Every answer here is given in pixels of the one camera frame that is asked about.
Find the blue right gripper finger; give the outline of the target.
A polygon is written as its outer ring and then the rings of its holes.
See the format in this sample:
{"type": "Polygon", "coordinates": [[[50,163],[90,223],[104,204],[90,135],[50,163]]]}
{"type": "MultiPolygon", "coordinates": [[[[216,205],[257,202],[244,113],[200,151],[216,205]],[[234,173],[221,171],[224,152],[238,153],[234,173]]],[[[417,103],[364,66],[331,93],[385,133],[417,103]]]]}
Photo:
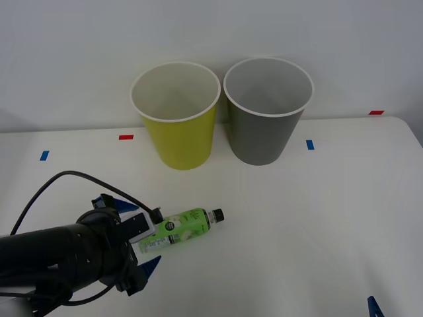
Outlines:
{"type": "Polygon", "coordinates": [[[369,317],[384,317],[384,314],[379,307],[375,297],[370,296],[367,298],[367,306],[369,311],[369,317]]]}

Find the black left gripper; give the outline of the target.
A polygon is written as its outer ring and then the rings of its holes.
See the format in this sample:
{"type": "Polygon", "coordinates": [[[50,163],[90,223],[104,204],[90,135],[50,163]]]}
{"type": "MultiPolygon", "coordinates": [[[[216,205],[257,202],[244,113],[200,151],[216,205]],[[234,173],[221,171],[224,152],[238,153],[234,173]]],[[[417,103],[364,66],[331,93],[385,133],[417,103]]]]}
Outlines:
{"type": "Polygon", "coordinates": [[[100,194],[91,203],[94,209],[82,214],[77,223],[87,226],[98,239],[98,280],[104,285],[117,287],[129,297],[144,290],[161,256],[138,265],[133,248],[116,232],[122,222],[119,214],[137,211],[139,207],[108,194],[100,194]]]}

